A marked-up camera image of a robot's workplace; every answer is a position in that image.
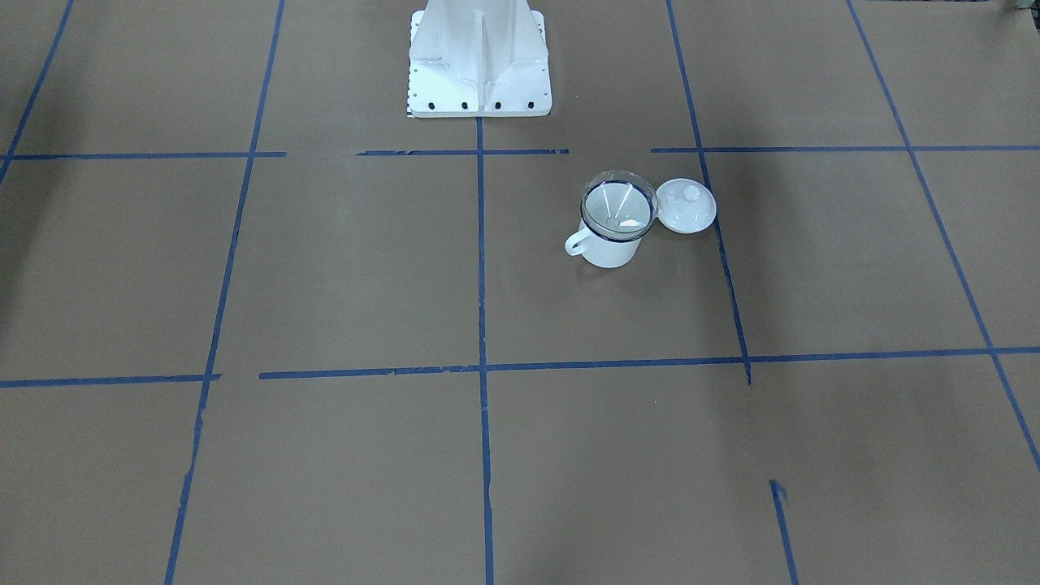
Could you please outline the white cup lid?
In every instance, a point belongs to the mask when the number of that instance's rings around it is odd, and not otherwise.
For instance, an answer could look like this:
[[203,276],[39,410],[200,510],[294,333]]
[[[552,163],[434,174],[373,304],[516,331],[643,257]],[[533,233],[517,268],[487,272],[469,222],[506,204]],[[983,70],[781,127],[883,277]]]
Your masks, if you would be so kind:
[[657,221],[673,232],[687,236],[706,230],[716,222],[716,197],[700,182],[673,178],[661,183],[655,195]]

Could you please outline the white enamel cup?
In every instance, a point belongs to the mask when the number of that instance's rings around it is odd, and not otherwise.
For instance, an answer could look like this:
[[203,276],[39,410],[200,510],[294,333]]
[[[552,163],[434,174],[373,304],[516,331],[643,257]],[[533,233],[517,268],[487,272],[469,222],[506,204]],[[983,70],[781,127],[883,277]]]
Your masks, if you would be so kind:
[[655,210],[582,210],[579,230],[567,237],[564,251],[571,257],[583,257],[595,268],[624,266],[635,256],[654,219]]

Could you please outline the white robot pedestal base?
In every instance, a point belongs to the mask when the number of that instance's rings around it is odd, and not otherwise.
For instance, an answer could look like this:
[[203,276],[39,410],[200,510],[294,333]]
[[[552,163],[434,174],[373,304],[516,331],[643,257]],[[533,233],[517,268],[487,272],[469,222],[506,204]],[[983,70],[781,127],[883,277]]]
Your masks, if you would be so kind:
[[546,21],[527,1],[428,1],[409,22],[406,115],[546,116]]

